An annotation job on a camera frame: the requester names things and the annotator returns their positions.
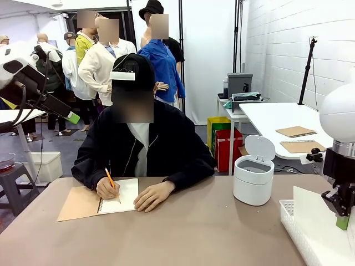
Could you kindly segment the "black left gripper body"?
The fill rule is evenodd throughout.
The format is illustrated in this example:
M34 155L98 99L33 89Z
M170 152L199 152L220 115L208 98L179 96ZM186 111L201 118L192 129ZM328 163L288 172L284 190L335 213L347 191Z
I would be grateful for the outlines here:
M18 105L22 101L22 89L19 84L26 87L26 101L33 102L34 104L39 101L42 103L45 99L45 92L42 92L45 85L44 82L47 78L31 65L25 66L20 70L12 79L13 89L11 103Z

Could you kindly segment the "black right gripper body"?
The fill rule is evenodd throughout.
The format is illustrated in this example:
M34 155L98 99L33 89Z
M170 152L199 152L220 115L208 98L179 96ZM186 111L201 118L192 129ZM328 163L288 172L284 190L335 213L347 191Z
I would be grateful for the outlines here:
M332 187L346 183L354 183L353 158L345 157L334 152L331 148L326 150L323 174L327 176Z

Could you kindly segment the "person's right hand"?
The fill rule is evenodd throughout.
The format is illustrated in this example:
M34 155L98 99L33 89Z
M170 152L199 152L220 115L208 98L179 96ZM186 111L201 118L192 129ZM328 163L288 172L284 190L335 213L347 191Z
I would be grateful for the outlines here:
M104 200L110 200L119 197L120 186L114 182L114 187L111 185L109 177L103 177L97 183L97 194Z

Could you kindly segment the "person's left hand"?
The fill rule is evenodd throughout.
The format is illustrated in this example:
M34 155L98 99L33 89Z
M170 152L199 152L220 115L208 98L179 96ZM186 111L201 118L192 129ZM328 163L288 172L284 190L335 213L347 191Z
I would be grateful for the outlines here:
M138 194L134 201L135 209L146 213L152 211L160 203L164 202L174 189L175 185L170 181L149 186Z

